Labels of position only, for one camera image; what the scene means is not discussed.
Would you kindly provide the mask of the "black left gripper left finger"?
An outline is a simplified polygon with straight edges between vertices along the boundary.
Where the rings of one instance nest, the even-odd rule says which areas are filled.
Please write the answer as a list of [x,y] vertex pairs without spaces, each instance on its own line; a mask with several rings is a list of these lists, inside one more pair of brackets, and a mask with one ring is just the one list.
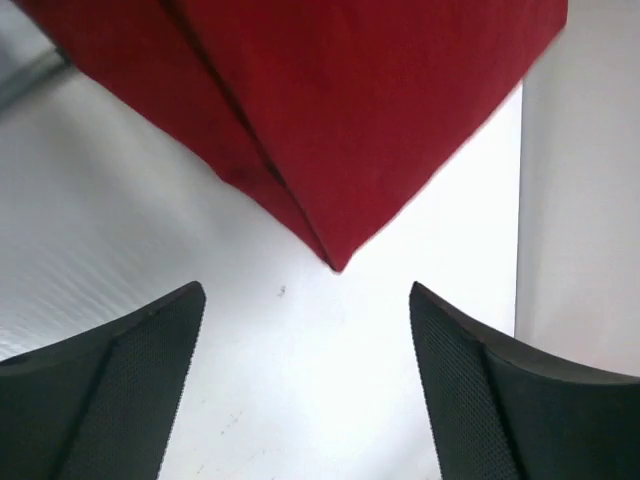
[[1,363],[4,479],[155,479],[198,339],[198,282]]

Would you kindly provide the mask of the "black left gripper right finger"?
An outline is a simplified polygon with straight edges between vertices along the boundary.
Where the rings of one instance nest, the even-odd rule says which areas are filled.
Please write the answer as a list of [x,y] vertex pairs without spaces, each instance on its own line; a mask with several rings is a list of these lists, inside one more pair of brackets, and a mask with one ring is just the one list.
[[409,304],[442,478],[638,478],[638,378],[531,347],[420,283]]

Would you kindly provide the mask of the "dark red t shirt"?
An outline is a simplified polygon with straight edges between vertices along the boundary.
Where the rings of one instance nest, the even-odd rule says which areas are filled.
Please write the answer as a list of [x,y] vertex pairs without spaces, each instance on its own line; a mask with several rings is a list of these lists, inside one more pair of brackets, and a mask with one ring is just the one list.
[[71,62],[335,271],[487,120],[564,1],[25,1]]

